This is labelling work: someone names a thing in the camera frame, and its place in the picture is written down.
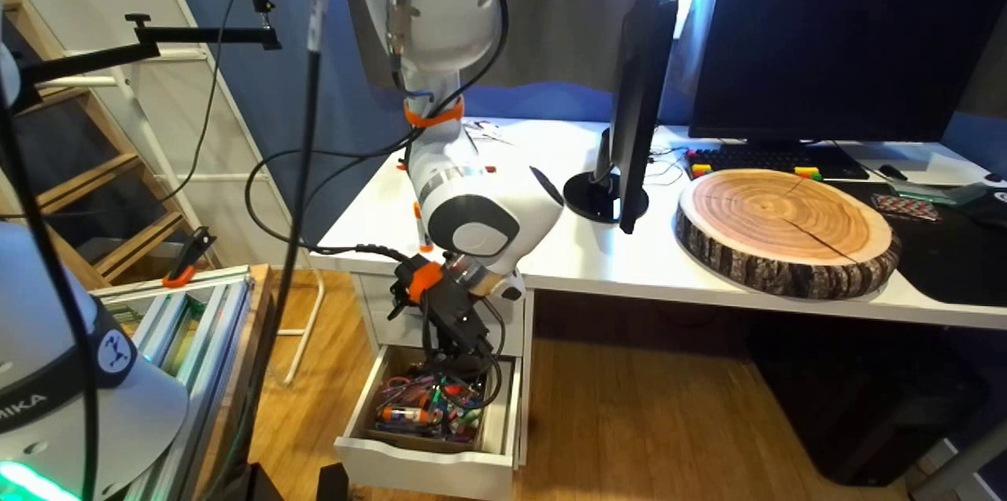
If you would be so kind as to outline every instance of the monitor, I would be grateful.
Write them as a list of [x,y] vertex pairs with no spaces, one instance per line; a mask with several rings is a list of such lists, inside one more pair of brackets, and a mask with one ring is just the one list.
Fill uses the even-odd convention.
[[563,187],[571,210],[589,220],[618,222],[627,234],[649,204],[643,175],[678,9],[677,0],[633,1],[622,19],[612,118],[601,134],[594,171],[572,176]]
[[693,138],[936,142],[1007,0],[716,0]]

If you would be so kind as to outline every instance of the black box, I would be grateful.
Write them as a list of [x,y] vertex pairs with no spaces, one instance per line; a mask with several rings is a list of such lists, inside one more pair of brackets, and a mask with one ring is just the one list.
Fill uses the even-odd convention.
[[987,400],[940,328],[795,315],[748,337],[762,377],[828,479],[885,486]]

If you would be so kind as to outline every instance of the marker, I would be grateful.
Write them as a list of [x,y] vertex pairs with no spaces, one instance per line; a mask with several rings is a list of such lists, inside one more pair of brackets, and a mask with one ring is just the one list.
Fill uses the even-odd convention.
[[420,215],[420,203],[413,203],[413,214],[416,214],[416,231],[420,235],[420,253],[430,254],[434,251],[434,242],[430,238],[427,229],[423,227],[423,217]]

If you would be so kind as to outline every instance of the mouse pad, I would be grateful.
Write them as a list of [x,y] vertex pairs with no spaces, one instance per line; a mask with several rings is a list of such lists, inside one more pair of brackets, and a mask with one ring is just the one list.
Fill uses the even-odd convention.
[[[829,182],[871,206],[873,193],[892,193],[886,185],[867,182]],[[885,215],[902,239],[898,272],[916,290],[934,301],[961,305],[1007,307],[1007,225],[979,225],[963,211],[1004,214],[1007,189],[994,189],[962,210],[937,204],[941,221],[913,221]]]

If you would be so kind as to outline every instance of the monitor stand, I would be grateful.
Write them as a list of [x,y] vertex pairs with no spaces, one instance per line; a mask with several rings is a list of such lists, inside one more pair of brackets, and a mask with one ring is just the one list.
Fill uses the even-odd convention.
[[617,224],[625,211],[633,211],[636,218],[643,215],[650,204],[645,192],[640,192],[639,203],[634,208],[622,207],[619,198],[620,176],[611,172],[612,164],[609,158],[610,131],[601,133],[601,144],[598,146],[598,158],[594,171],[581,172],[573,175],[563,185],[563,197],[570,210],[575,211],[591,221],[602,224]]

